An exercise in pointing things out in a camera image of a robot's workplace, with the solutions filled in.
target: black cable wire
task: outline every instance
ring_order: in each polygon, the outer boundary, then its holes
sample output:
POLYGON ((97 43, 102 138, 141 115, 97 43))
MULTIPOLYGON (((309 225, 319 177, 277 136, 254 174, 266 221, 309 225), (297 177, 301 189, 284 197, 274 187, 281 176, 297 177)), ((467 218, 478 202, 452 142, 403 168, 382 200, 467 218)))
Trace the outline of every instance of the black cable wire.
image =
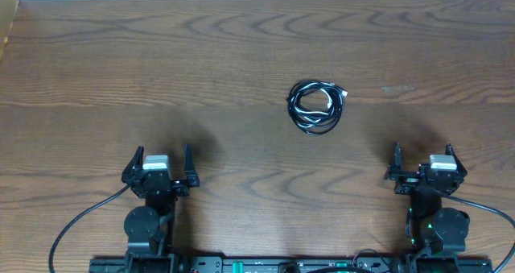
POLYGON ((347 91, 334 83, 322 81, 300 81, 291 88, 288 102, 288 114, 295 125, 306 134, 322 135, 331 131, 338 121, 345 107, 347 91), (303 96, 316 91, 328 96, 328 111, 311 111, 300 103, 303 96))
MULTIPOLYGON (((490 213, 495 213, 495 214, 505 218, 506 220, 508 220, 512 224, 513 228, 515 229, 515 221, 509 215, 501 212, 498 209, 491 208, 491 207, 489 207, 487 205, 481 205, 481 204, 475 203, 473 201, 467 201, 467 200, 464 200, 464 199, 460 199, 459 197, 456 197, 456 196, 449 196, 446 193, 440 192, 436 188, 432 188, 432 187, 430 187, 430 188, 433 191, 435 191, 435 193, 437 193, 441 197, 445 197, 445 198, 447 198, 449 200, 457 201, 457 202, 462 203, 462 204, 470 205, 470 206, 476 207, 478 209, 484 209, 485 211, 488 211, 490 213)), ((513 243, 512 249, 508 252, 508 254, 504 258, 504 260, 502 260, 501 264, 499 264, 499 266, 497 266, 496 270, 494 270, 493 273, 498 273, 499 271, 501 271, 502 268, 504 266, 506 266, 506 264, 512 258, 513 253, 515 253, 515 242, 513 243)))
POLYGON ((359 256, 361 253, 365 252, 365 251, 372 251, 375 255, 377 255, 377 257, 379 257, 381 259, 381 261, 383 262, 383 264, 385 264, 389 269, 391 269, 391 266, 392 264, 391 263, 388 263, 386 262, 386 260, 383 258, 383 256, 381 256, 381 254, 377 253, 376 250, 374 249, 363 249, 363 250, 360 250, 359 252, 357 252, 356 255, 354 255, 354 258, 352 259, 352 265, 354 267, 357 267, 357 264, 356 264, 356 259, 357 259, 357 256, 359 256))
POLYGON ((59 241, 61 238, 66 234, 68 230, 77 222, 79 221, 84 215, 87 213, 93 211, 94 209, 100 208, 102 205, 107 204, 108 202, 114 200, 115 198, 119 197, 121 194, 123 194, 127 189, 129 189, 130 186, 126 185, 124 188, 122 188, 121 191, 113 194, 112 196, 106 198, 105 200, 99 202, 98 204, 92 206, 89 209, 86 209, 84 212, 80 213, 78 216, 76 216, 72 221, 70 221, 64 229, 59 233, 59 236, 57 236, 56 240, 54 241, 54 245, 52 245, 50 249, 50 254, 48 255, 48 269, 50 270, 50 273, 55 273, 54 271, 54 253, 56 252, 57 245, 59 245, 59 241))

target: black cable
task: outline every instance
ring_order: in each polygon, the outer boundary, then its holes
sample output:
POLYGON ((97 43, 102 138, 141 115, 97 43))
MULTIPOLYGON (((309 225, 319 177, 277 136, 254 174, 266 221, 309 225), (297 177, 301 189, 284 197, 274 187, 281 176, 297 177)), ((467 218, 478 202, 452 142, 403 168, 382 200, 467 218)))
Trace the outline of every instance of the black cable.
POLYGON ((59 241, 61 240, 61 238, 64 236, 64 234, 66 234, 66 232, 68 230, 70 230, 70 228, 72 227, 72 225, 74 225, 77 221, 79 221, 84 215, 86 215, 87 213, 91 212, 92 210, 94 209, 98 209, 100 208, 102 205, 105 205, 107 204, 108 202, 114 200, 115 198, 119 197, 121 194, 123 194, 127 189, 129 189, 130 186, 129 185, 126 185, 124 188, 122 188, 121 191, 113 194, 112 196, 106 198, 105 200, 99 202, 98 204, 92 206, 91 208, 89 209, 86 209, 84 212, 80 213, 78 216, 76 216, 72 221, 70 221, 65 227, 64 229, 59 233, 59 236, 57 236, 56 240, 54 241, 54 245, 52 245, 51 249, 50 249, 50 254, 48 255, 48 269, 50 270, 50 273, 55 273, 54 271, 54 253, 56 252, 56 249, 57 249, 57 245, 59 244, 59 241))
POLYGON ((361 253, 365 252, 365 251, 372 251, 375 255, 377 255, 377 257, 379 257, 381 259, 381 261, 383 262, 383 264, 385 264, 389 269, 391 268, 392 264, 391 263, 388 263, 386 262, 386 260, 383 258, 383 256, 381 256, 381 254, 377 253, 376 250, 374 249, 363 249, 363 250, 360 250, 359 252, 357 252, 356 255, 354 255, 354 258, 352 259, 352 265, 354 267, 357 267, 357 264, 356 264, 356 259, 357 259, 357 256, 359 256, 361 253))
MULTIPOLYGON (((447 198, 449 200, 457 201, 457 202, 462 203, 462 204, 470 205, 470 206, 476 207, 478 209, 484 209, 484 210, 486 210, 486 211, 488 211, 490 213, 495 213, 495 214, 505 218, 506 220, 508 220, 512 224, 513 228, 515 229, 515 221, 509 215, 501 212, 498 209, 491 208, 491 207, 489 207, 487 205, 481 205, 481 204, 475 203, 473 201, 467 201, 467 200, 464 200, 464 199, 460 199, 459 197, 456 197, 456 196, 449 196, 446 193, 440 192, 439 190, 437 190, 435 188, 432 188, 432 187, 430 187, 430 188, 433 191, 435 191, 435 193, 437 193, 441 197, 445 197, 445 198, 447 198)), ((508 252, 508 254, 506 255, 505 259, 502 260, 501 264, 499 264, 499 266, 497 266, 496 270, 494 270, 493 273, 498 273, 499 271, 501 271, 501 269, 504 266, 506 266, 506 264, 512 258, 513 253, 515 253, 515 242, 513 243, 512 249, 508 252)))
POLYGON ((356 272, 356 273, 373 273, 370 270, 361 269, 358 267, 327 267, 327 268, 309 271, 308 273, 329 273, 329 272, 342 272, 342 271, 356 272))
POLYGON ((334 83, 322 81, 300 81, 291 88, 288 102, 288 114, 295 125, 306 134, 322 135, 331 131, 338 121, 345 107, 347 91, 334 83), (328 111, 311 111, 304 108, 300 101, 316 91, 321 91, 328 96, 328 111))

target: coiled cable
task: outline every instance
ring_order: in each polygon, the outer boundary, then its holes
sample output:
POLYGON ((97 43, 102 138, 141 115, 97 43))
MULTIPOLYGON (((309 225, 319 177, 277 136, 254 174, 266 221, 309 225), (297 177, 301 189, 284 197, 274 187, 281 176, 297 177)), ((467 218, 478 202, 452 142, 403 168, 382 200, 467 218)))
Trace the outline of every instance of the coiled cable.
POLYGON ((300 81, 291 88, 288 102, 288 114, 295 125, 306 134, 322 135, 331 131, 338 121, 345 107, 347 91, 334 83, 322 81, 300 81), (328 96, 327 111, 312 111, 302 106, 301 99, 316 91, 328 96))

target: wood grain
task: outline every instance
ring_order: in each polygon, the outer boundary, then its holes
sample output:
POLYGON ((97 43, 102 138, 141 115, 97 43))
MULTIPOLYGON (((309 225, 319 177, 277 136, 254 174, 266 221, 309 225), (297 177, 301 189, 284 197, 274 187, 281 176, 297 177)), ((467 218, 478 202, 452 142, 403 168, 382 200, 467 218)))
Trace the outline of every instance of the wood grain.
MULTIPOLYGON (((242 255, 410 246, 408 200, 382 179, 452 142, 457 196, 515 215, 515 0, 72 0, 21 2, 0 64, 0 271, 47 271, 59 231, 122 187, 137 145, 201 187, 179 202, 175 245, 242 255), (303 134, 300 79, 349 91, 330 134, 303 134)), ((122 255, 126 193, 71 229, 58 272, 122 255)), ((498 264, 509 223, 471 215, 467 254, 498 264)), ((507 271, 515 270, 510 263, 507 271)))
POLYGON ((3 56, 3 48, 7 43, 18 3, 18 0, 0 0, 0 60, 3 56))

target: green connector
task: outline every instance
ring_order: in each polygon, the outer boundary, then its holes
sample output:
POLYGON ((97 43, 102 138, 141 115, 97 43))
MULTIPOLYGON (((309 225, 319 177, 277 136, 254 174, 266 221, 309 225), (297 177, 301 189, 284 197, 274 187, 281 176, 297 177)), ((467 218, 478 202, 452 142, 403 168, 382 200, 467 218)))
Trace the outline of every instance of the green connector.
POLYGON ((233 262, 233 273, 243 273, 243 262, 233 262))
MULTIPOLYGON (((337 267, 346 267, 347 263, 340 262, 336 264, 337 267)), ((338 273, 348 273, 348 271, 338 271, 338 273)))

